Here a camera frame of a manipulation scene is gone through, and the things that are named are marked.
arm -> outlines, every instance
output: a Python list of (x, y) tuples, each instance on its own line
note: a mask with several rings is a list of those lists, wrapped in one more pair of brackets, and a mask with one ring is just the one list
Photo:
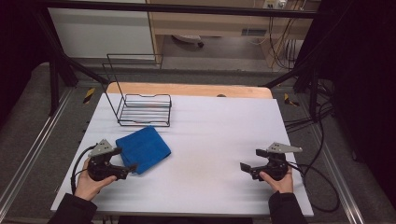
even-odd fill
[(270, 216), (274, 224), (305, 224), (307, 223), (296, 196), (293, 193), (293, 179), (291, 176), (291, 167), (285, 177), (275, 181), (265, 172), (260, 172), (260, 176), (273, 189), (274, 194), (268, 201)]
[(86, 171), (89, 159), (85, 160), (83, 172), (78, 177), (75, 195), (65, 194), (49, 224), (89, 224), (96, 212), (96, 205), (91, 200), (99, 191), (117, 178), (113, 175), (102, 181), (94, 181)]

black sleeve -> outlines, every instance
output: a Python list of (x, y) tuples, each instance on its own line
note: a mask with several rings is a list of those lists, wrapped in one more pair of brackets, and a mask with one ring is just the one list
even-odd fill
[(49, 224), (90, 224), (96, 205), (71, 194), (65, 194)]
[(277, 191), (268, 201), (273, 224), (307, 223), (296, 196), (293, 193)]

aluminum rail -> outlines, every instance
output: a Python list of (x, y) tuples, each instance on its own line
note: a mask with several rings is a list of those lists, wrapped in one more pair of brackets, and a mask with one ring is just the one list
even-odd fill
[(8, 209), (14, 202), (15, 198), (17, 197), (24, 181), (26, 180), (27, 176), (29, 175), (30, 171), (32, 170), (35, 161), (37, 160), (42, 148), (46, 144), (48, 138), (52, 130), (55, 128), (56, 123), (58, 122), (60, 116), (64, 112), (64, 109), (69, 101), (70, 95), (72, 94), (73, 89), (70, 88), (64, 91), (64, 94), (60, 100), (60, 107), (55, 112), (52, 117), (47, 119), (46, 124), (42, 128), (40, 134), (36, 138), (35, 142), (31, 146), (29, 152), (26, 154), (23, 162), (21, 163), (18, 171), (12, 177), (11, 181), (9, 182), (6, 190), (0, 197), (0, 223), (3, 222)]
[(172, 12), (191, 14), (257, 16), (257, 17), (281, 17), (298, 19), (326, 18), (332, 13), (299, 10), (276, 10), (266, 8), (248, 7), (209, 7), (209, 6), (186, 6), (167, 4), (141, 4), (141, 3), (115, 3), (115, 2), (88, 2), (88, 1), (65, 1), (65, 0), (37, 0), (36, 4), (42, 7), (116, 10), (116, 11), (147, 11), (147, 12)]
[[(305, 97), (297, 96), (300, 104), (307, 116), (310, 116), (308, 112), (308, 102)], [(322, 135), (320, 128), (317, 123), (311, 125), (311, 129), (313, 131), (314, 136), (316, 137), (317, 144), (320, 144), (320, 137)], [(347, 185), (347, 182), (344, 179), (340, 169), (338, 168), (337, 163), (335, 162), (331, 150), (327, 146), (326, 142), (323, 143), (322, 149), (322, 157), (324, 163), (328, 169), (329, 176), (332, 178), (332, 182), (334, 183), (335, 188), (337, 189), (340, 195), (341, 204), (344, 206), (344, 210), (346, 212), (346, 216), (349, 219), (349, 223), (351, 224), (364, 224), (363, 216), (361, 215), (361, 210), (355, 202), (355, 199), (352, 196), (352, 193)]]

black frame bar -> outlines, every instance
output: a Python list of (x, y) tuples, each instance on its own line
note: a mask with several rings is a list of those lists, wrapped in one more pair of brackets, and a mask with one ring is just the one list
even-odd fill
[(116, 10), (116, 11), (146, 11), (146, 12), (172, 12), (190, 14), (235, 15), (257, 17), (282, 17), (298, 19), (317, 19), (332, 15), (331, 13), (317, 11), (275, 10), (266, 8), (249, 7), (207, 7), (167, 4), (140, 4), (140, 3), (113, 3), (113, 2), (88, 2), (64, 0), (37, 0), (42, 7)]

white foam sheet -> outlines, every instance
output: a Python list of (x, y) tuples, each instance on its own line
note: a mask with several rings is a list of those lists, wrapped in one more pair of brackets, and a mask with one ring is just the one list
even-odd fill
[[(119, 94), (109, 94), (118, 102)], [(171, 126), (156, 127), (171, 155), (142, 175), (130, 174), (102, 189), (93, 202), (98, 213), (148, 216), (260, 217), (269, 214), (272, 190), (240, 170), (240, 162), (261, 166), (256, 148), (274, 142), (289, 145), (276, 100), (172, 95)], [(125, 127), (102, 95), (56, 199), (66, 192), (79, 154), (106, 139), (115, 141), (142, 127)], [(288, 161), (295, 161), (287, 154)], [(113, 164), (122, 165), (120, 155)], [(305, 216), (313, 216), (302, 179), (293, 172), (294, 192)]]

